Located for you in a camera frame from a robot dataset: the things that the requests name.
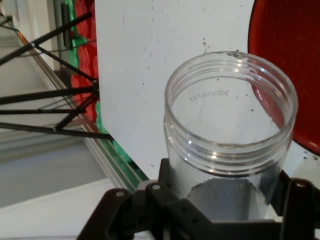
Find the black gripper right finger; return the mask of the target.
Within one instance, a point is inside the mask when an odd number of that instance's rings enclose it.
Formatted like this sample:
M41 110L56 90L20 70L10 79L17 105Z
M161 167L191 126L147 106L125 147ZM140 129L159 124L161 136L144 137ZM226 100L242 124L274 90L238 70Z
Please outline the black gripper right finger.
M315 240L320 228L320 190L309 180L281 171L274 192L274 211L282 217L280 240Z

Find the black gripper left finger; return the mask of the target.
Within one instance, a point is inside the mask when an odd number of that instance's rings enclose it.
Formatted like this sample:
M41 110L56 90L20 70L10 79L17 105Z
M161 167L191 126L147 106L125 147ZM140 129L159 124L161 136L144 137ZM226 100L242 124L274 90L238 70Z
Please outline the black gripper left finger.
M163 158L158 180L130 193L108 190L77 239L132 240L149 231L156 240L212 240L213 224L186 199L178 199L169 187L170 164Z

